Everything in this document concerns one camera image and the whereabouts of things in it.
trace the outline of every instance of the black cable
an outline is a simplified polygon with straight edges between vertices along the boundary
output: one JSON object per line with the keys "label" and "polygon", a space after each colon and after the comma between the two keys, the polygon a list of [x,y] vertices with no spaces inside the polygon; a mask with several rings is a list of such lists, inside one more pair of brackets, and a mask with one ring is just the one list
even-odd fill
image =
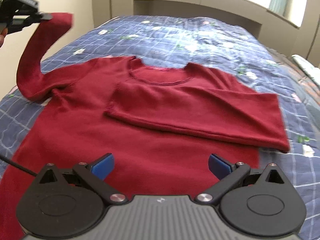
{"label": "black cable", "polygon": [[13,162],[12,160],[8,159],[7,157],[5,157],[5,156],[3,156],[1,154],[0,154],[0,160],[3,160],[4,162],[12,165],[13,167],[15,167],[15,168],[17,168],[17,169],[19,169],[21,171],[24,171],[24,172],[26,172],[26,173],[28,173],[28,174],[30,174],[32,176],[35,176],[35,177],[37,176],[37,174],[35,172],[33,172],[33,171],[31,171],[31,170],[29,170],[29,169],[27,169],[27,168],[15,163],[15,162]]}

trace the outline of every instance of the sweater neckline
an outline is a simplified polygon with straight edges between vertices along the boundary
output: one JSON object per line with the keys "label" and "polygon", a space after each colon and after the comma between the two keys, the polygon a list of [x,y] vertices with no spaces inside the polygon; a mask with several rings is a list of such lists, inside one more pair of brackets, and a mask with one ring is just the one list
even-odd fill
{"label": "sweater neckline", "polygon": [[189,62],[183,68],[150,66],[144,64],[140,58],[132,56],[127,70],[129,76],[137,81],[151,85],[172,86],[187,83],[193,78],[192,65]]}

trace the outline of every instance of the bed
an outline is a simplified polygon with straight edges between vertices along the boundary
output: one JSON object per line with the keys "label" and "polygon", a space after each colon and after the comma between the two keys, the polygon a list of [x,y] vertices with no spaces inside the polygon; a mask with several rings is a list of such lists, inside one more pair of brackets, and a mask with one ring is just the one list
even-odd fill
{"label": "bed", "polygon": [[[257,92],[277,93],[291,150],[260,149],[260,166],[273,162],[282,168],[307,207],[300,237],[320,239],[320,92],[311,79],[245,29],[207,17],[117,17],[44,60],[42,71],[123,55],[160,67],[196,62],[230,73]],[[17,87],[0,101],[0,154],[12,157],[47,102],[31,103]],[[5,169],[0,163],[0,178]]]}

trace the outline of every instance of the human hand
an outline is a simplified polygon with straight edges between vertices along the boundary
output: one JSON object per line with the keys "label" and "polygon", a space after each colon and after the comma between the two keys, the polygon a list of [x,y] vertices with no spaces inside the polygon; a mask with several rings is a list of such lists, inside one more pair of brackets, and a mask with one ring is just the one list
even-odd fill
{"label": "human hand", "polygon": [[6,37],[7,34],[8,34],[8,29],[4,28],[0,34],[0,47],[3,45],[4,38]]}

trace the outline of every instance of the gray plastic housing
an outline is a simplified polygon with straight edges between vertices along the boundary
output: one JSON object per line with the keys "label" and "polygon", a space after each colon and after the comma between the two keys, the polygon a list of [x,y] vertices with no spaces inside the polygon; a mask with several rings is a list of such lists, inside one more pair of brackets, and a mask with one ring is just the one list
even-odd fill
{"label": "gray plastic housing", "polygon": [[[227,226],[212,206],[187,195],[137,195],[128,204],[111,206],[94,228],[72,240],[251,240]],[[301,240],[296,234],[278,237]],[[23,240],[39,240],[26,235]]]}

